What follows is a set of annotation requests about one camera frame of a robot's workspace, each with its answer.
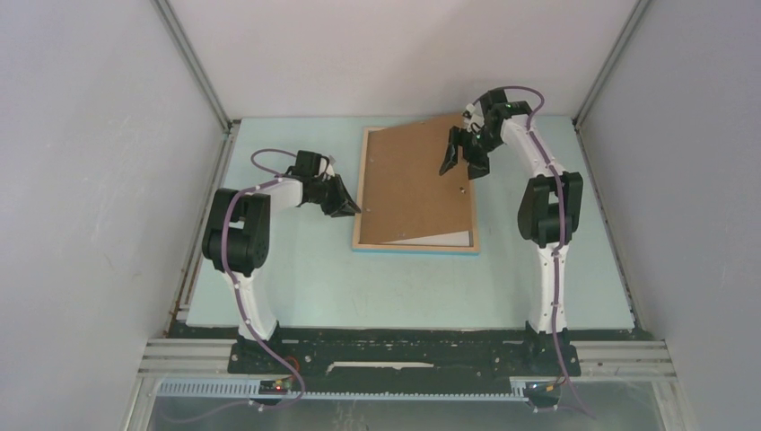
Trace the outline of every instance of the black mounting bracket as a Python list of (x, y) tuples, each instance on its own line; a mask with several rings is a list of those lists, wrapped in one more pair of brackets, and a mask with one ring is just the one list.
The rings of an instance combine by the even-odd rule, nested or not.
[[(571, 376), (581, 373), (568, 333), (558, 334)], [(299, 368), (310, 391), (366, 393), (509, 393), (510, 376), (559, 375), (551, 335), (521, 330), (309, 330), (278, 326), (266, 341)], [(336, 362), (428, 364), (400, 369)], [(230, 374), (289, 374), (256, 342), (238, 337)]]
[[(504, 90), (491, 90), (478, 99), (484, 115), (484, 126), (479, 130), (464, 128), (450, 129), (449, 143), (439, 175), (457, 165), (458, 149), (462, 148), (462, 158), (468, 162), (468, 178), (474, 180), (489, 173), (489, 156), (495, 148), (504, 144), (502, 123), (515, 115), (529, 115), (531, 107), (526, 101), (508, 101)], [(469, 118), (469, 112), (463, 117)]]
[[(204, 257), (214, 263), (214, 269), (224, 272), (222, 265), (222, 229), (224, 216), (238, 190), (218, 189), (212, 200), (209, 218), (201, 242)], [(243, 221), (243, 227), (227, 231), (227, 264), (233, 272), (246, 277), (261, 268), (269, 253), (269, 195), (246, 195), (238, 199), (230, 223)]]
[(302, 205), (307, 202), (319, 204), (322, 213), (331, 217), (347, 217), (361, 213), (340, 175), (321, 175), (319, 166), (322, 160), (330, 164), (330, 159), (322, 154), (299, 151), (296, 154), (296, 163), (285, 172), (285, 177), (303, 183)]
[[(579, 228), (584, 180), (578, 172), (563, 172), (560, 182), (565, 210), (565, 243), (568, 243)], [(558, 194), (555, 178), (538, 175), (526, 184), (518, 208), (520, 236), (535, 242), (541, 248), (550, 242), (560, 241), (560, 206), (559, 202), (549, 202), (550, 194)]]

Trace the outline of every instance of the wooden picture frame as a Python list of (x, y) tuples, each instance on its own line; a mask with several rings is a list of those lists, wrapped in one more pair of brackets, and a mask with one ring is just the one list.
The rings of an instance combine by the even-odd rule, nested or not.
[[(364, 178), (365, 167), (367, 164), (367, 149), (370, 141), (370, 133), (384, 128), (364, 128), (362, 154), (359, 163), (358, 187), (356, 193), (356, 203), (364, 211)], [(440, 245), (410, 245), (410, 244), (373, 244), (361, 243), (360, 233), (362, 228), (362, 213), (354, 216), (354, 230), (352, 234), (352, 250), (354, 251), (377, 251), (377, 252), (396, 252), (396, 253), (429, 253), (429, 254), (465, 254), (477, 255), (481, 251), (480, 240), (478, 237), (478, 217), (476, 211), (476, 194), (473, 181), (468, 181), (468, 195), (470, 196), (471, 216), (473, 220), (472, 229), (470, 230), (471, 243), (469, 246), (440, 246)]]

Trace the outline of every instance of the cable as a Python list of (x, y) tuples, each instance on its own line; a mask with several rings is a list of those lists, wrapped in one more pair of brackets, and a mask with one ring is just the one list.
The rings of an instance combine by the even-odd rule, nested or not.
[(267, 343), (264, 342), (264, 340), (259, 336), (259, 334), (257, 334), (257, 332), (254, 330), (254, 327), (251, 325), (251, 318), (246, 314), (246, 310), (243, 307), (243, 299), (241, 297), (241, 283), (239, 282), (235, 274), (232, 273), (232, 270), (230, 270), (230, 265), (228, 264), (228, 261), (227, 261), (227, 234), (230, 230), (230, 220), (232, 218), (232, 210), (235, 208), (235, 204), (238, 203), (238, 200), (246, 193), (255, 193), (257, 191), (261, 191), (262, 189), (268, 189), (276, 185), (280, 181), (282, 181), (282, 179), (271, 180), (254, 187), (249, 187), (247, 189), (239, 190), (238, 193), (235, 193), (235, 196), (233, 196), (230, 201), (230, 205), (227, 207), (227, 212), (224, 215), (223, 226), (222, 226), (222, 250), (223, 250), (222, 267), (224, 268), (224, 272), (227, 274), (228, 277), (230, 277), (230, 280), (232, 281), (233, 290), (235, 292), (235, 302), (238, 305), (238, 312), (241, 314), (243, 323), (246, 325), (246, 329), (249, 330), (249, 332), (257, 341), (259, 346), (262, 347), (262, 349), (266, 351), (271, 357), (273, 357), (275, 361), (282, 364), (285, 368), (288, 369), (288, 371), (291, 372), (293, 376), (296, 377), (296, 380), (299, 381), (299, 386), (301, 388), (301, 391), (296, 396), (296, 398), (293, 398), (286, 402), (281, 402), (274, 406), (265, 406), (264, 404), (255, 403), (255, 404), (258, 404), (258, 408), (260, 410), (285, 409), (287, 407), (292, 406), (294, 403), (298, 402), (298, 400), (300, 400), (306, 393), (306, 383), (304, 383), (304, 379), (302, 375), (299, 374), (298, 370), (296, 370), (290, 363), (288, 363), (288, 361), (286, 361), (285, 359), (282, 359), (277, 353), (275, 353), (275, 351), (273, 351), (267, 345)]
[(296, 360), (295, 357), (293, 357), (293, 356), (286, 356), (283, 359), (285, 359), (286, 361), (288, 361), (288, 360), (293, 361), (293, 366), (296, 368), (296, 371), (301, 371), (302, 370), (302, 366), (299, 365), (299, 361)]
[(294, 157), (294, 158), (296, 157), (296, 154), (293, 154), (290, 151), (279, 150), (277, 148), (264, 148), (264, 149), (255, 151), (254, 154), (251, 155), (251, 162), (254, 164), (254, 166), (258, 167), (259, 169), (261, 169), (264, 172), (269, 172), (269, 173), (275, 175), (276, 177), (280, 177), (283, 174), (281, 172), (278, 172), (278, 171), (274, 170), (274, 169), (269, 169), (266, 166), (263, 166), (263, 165), (257, 163), (257, 155), (262, 154), (262, 153), (280, 153), (280, 154), (290, 155), (291, 157)]
[(557, 201), (558, 201), (558, 205), (560, 206), (558, 211), (560, 215), (560, 240), (558, 241), (557, 247), (555, 247), (552, 250), (553, 262), (555, 263), (555, 293), (553, 295), (553, 301), (552, 301), (553, 307), (552, 307), (552, 319), (551, 319), (552, 341), (553, 341), (553, 344), (555, 344), (555, 352), (557, 353), (557, 363), (560, 365), (560, 370), (563, 372), (563, 377), (565, 378), (564, 382), (568, 383), (568, 388), (571, 390), (571, 393), (573, 394), (573, 397), (576, 399), (576, 402), (578, 402), (579, 405), (581, 406), (581, 410), (583, 411), (583, 413), (589, 416), (590, 418), (595, 418), (594, 414), (587, 407), (587, 405), (582, 400), (582, 397), (579, 395), (579, 392), (576, 390), (576, 386), (571, 381), (571, 376), (568, 375), (568, 370), (566, 369), (565, 361), (563, 360), (563, 353), (560, 351), (560, 341), (557, 338), (557, 307), (560, 301), (560, 250), (565, 246), (565, 239), (566, 239), (563, 182), (560, 180), (560, 174), (557, 173), (557, 169), (555, 168), (553, 161), (549, 158), (549, 155), (547, 154), (545, 147), (539, 141), (537, 134), (534, 133), (533, 130), (531, 130), (531, 122), (534, 119), (534, 116), (545, 105), (545, 96), (541, 92), (533, 88), (525, 87), (522, 85), (506, 85), (504, 87), (495, 88), (495, 90), (503, 90), (503, 91), (504, 90), (523, 90), (525, 92), (531, 92), (539, 97), (539, 105), (537, 106), (536, 109), (534, 109), (529, 114), (529, 117), (526, 119), (526, 130), (529, 131), (529, 137), (534, 142), (534, 145), (536, 146), (537, 150), (542, 154), (542, 158), (547, 164), (547, 168), (552, 172), (552, 176), (555, 177), (555, 185), (557, 186)]

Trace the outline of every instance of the metal frame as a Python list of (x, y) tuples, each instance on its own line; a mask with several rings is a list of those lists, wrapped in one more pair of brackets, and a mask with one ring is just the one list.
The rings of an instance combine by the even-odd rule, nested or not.
[(597, 76), (595, 76), (592, 87), (589, 92), (587, 92), (581, 107), (579, 107), (579, 111), (573, 118), (573, 124), (576, 126), (577, 130), (582, 126), (584, 120), (587, 119), (587, 115), (589, 115), (592, 105), (594, 105), (597, 100), (599, 92), (602, 91), (605, 84), (608, 82), (610, 74), (613, 72), (613, 68), (618, 63), (618, 59), (621, 58), (621, 54), (629, 44), (629, 41), (634, 35), (634, 31), (639, 27), (640, 22), (651, 3), (652, 0), (637, 0), (637, 3), (632, 8), (632, 12), (629, 14), (629, 17), (624, 24), (624, 28), (621, 29), (621, 32), (618, 34), (616, 42), (613, 44), (613, 48), (608, 53), (608, 57), (605, 58), (605, 63), (602, 64), (602, 68), (597, 73)]
[(224, 130), (229, 130), (231, 127), (230, 117), (228, 117), (227, 113), (224, 111), (224, 107), (219, 100), (219, 96), (217, 96), (216, 92), (214, 91), (214, 87), (212, 86), (212, 83), (206, 74), (206, 71), (204, 71), (204, 68), (201, 66), (201, 61), (198, 59), (196, 51), (190, 44), (190, 40), (185, 34), (185, 31), (182, 30), (182, 25), (179, 23), (179, 19), (174, 13), (174, 9), (171, 7), (170, 1), (152, 1), (153, 5), (156, 7), (156, 12), (164, 22), (164, 25), (166, 25), (167, 31), (169, 32), (172, 40), (174, 40), (174, 43), (177, 46), (177, 51), (185, 60), (185, 63), (188, 65), (190, 73), (193, 75), (193, 79), (196, 80), (196, 83), (201, 88), (201, 92), (209, 102), (209, 105), (211, 106), (215, 116), (222, 125), (222, 128)]
[(224, 181), (224, 175), (227, 173), (227, 167), (230, 165), (230, 159), (232, 158), (232, 149), (235, 147), (235, 141), (238, 139), (238, 132), (240, 129), (240, 122), (233, 122), (230, 132), (225, 135), (223, 143), (220, 145), (219, 153), (216, 156), (214, 171), (212, 172), (209, 185), (206, 188), (206, 203), (201, 208), (198, 224), (196, 225), (196, 230), (194, 232), (196, 242), (194, 242), (193, 247), (188, 250), (185, 266), (181, 270), (183, 277), (180, 280), (175, 293), (176, 300), (169, 311), (170, 318), (164, 325), (164, 336), (169, 333), (169, 328), (173, 321), (185, 321), (188, 317), (190, 299), (193, 295), (193, 286), (196, 283), (196, 277), (201, 268), (201, 241), (204, 236), (204, 226), (206, 225), (206, 219), (208, 218), (209, 207), (212, 205), (212, 200), (214, 199), (214, 191), (219, 189)]
[(643, 316), (638, 312), (638, 310), (641, 310), (640, 303), (641, 301), (638, 300), (638, 297), (632, 293), (632, 289), (629, 286), (629, 281), (626, 278), (626, 272), (624, 269), (624, 263), (621, 260), (621, 252), (618, 250), (618, 246), (615, 241), (613, 241), (613, 233), (610, 230), (610, 222), (608, 221), (608, 214), (605, 211), (605, 206), (602, 202), (602, 196), (599, 193), (599, 189), (597, 187), (597, 180), (595, 180), (594, 171), (592, 170), (592, 167), (590, 165), (590, 159), (587, 155), (587, 150), (584, 147), (584, 140), (582, 137), (582, 132), (580, 130), (576, 130), (576, 141), (579, 143), (579, 148), (582, 151), (582, 159), (584, 160), (584, 167), (587, 169), (587, 173), (590, 177), (590, 185), (592, 188), (592, 192), (594, 193), (595, 199), (597, 200), (597, 208), (599, 210), (599, 214), (602, 217), (602, 223), (605, 227), (605, 235), (608, 237), (608, 243), (610, 244), (610, 249), (613, 252), (613, 259), (616, 261), (616, 268), (618, 269), (618, 276), (621, 279), (621, 285), (624, 287), (625, 294), (626, 294), (626, 301), (629, 303), (629, 312), (632, 314), (632, 320), (634, 321), (634, 327), (639, 328), (642, 330), (647, 330), (648, 325), (647, 321), (643, 319)]
[[(235, 340), (151, 339), (140, 363), (130, 398), (124, 430), (145, 430), (158, 396), (258, 400), (277, 398), (258, 394), (259, 383), (284, 375), (228, 374), (227, 365)], [(663, 341), (577, 341), (582, 375), (576, 382), (650, 382), (665, 431), (692, 429), (683, 420), (685, 403), (669, 351)], [(310, 392), (305, 400), (472, 400), (525, 402), (528, 384), (554, 380), (554, 376), (514, 376), (512, 389), (502, 394), (367, 394)]]
[[(207, 202), (196, 229), (198, 238), (194, 247), (188, 252), (187, 266), (184, 278), (177, 292), (177, 301), (171, 310), (171, 321), (184, 321), (192, 296), (192, 287), (200, 266), (200, 240), (206, 213), (211, 203), (213, 192), (220, 187), (227, 171), (232, 149), (237, 138), (239, 125), (230, 122), (223, 110), (195, 51), (190, 46), (185, 32), (171, 8), (169, 0), (153, 0), (158, 14), (166, 24), (171, 37), (178, 46), (180, 54), (188, 63), (194, 78), (208, 99), (215, 115), (223, 125), (228, 135), (221, 145), (217, 156), (216, 167), (209, 182)], [(573, 123), (577, 130), (579, 143), (584, 155), (584, 161), (589, 169), (587, 154), (584, 151), (579, 130), (583, 121), (594, 104), (602, 88), (604, 88), (611, 71), (628, 44), (643, 18), (643, 14), (651, 0), (638, 0), (633, 8), (624, 29), (619, 34), (614, 47), (611, 49), (605, 64), (600, 69), (593, 86), (581, 105)], [(606, 221), (605, 209), (599, 200), (599, 193), (592, 176), (599, 209)], [(614, 250), (621, 278), (625, 282), (625, 274), (621, 267), (618, 252), (608, 229), (608, 238)], [(636, 315), (637, 303), (630, 301), (638, 329), (642, 323)], [(143, 360), (140, 364), (136, 381), (130, 394), (127, 413), (124, 416), (121, 429), (145, 430), (153, 411), (156, 396), (205, 396), (221, 398), (248, 398), (256, 394), (258, 382), (284, 377), (282, 375), (241, 375), (228, 374), (227, 367), (233, 339), (151, 339), (148, 341)], [(574, 341), (577, 348), (582, 375), (574, 380), (579, 382), (650, 382), (665, 431), (680, 431), (694, 429), (694, 423), (688, 421), (691, 412), (685, 401), (684, 394), (678, 384), (669, 351), (664, 341)], [(462, 396), (460, 394), (442, 394), (432, 397), (436, 400), (526, 400), (523, 388), (526, 384), (537, 381), (553, 380), (554, 376), (511, 376), (513, 390), (510, 393)], [(316, 393), (307, 392), (306, 399), (330, 400), (421, 400), (421, 397), (405, 394), (362, 394), (362, 393)]]

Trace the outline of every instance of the gray wall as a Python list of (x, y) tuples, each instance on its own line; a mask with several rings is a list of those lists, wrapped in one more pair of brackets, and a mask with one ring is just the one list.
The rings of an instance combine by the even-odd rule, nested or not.
[(761, 3), (656, 1), (582, 136), (702, 429), (758, 429)]
[(173, 3), (239, 119), (457, 112), (510, 82), (541, 88), (544, 114), (569, 115), (635, 0)]
[(116, 429), (222, 130), (151, 2), (0, 13), (0, 428)]

